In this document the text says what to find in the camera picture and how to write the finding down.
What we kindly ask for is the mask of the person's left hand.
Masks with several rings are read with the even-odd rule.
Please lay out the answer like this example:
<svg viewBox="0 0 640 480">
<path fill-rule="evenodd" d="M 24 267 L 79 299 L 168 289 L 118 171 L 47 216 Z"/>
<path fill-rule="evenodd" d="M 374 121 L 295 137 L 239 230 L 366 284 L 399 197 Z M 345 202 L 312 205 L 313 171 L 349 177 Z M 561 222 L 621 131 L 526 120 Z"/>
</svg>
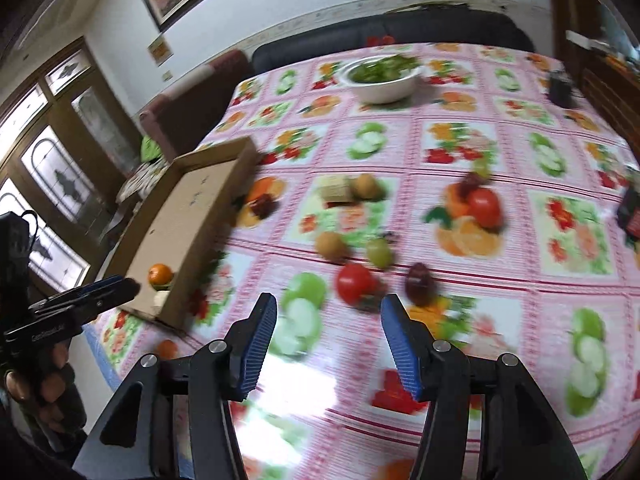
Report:
<svg viewBox="0 0 640 480">
<path fill-rule="evenodd" d="M 87 415 L 68 364 L 70 341 L 64 340 L 44 350 L 32 364 L 9 368 L 3 385 L 10 397 L 40 422 L 43 427 L 58 434 L 73 434 L 84 430 Z"/>
</svg>

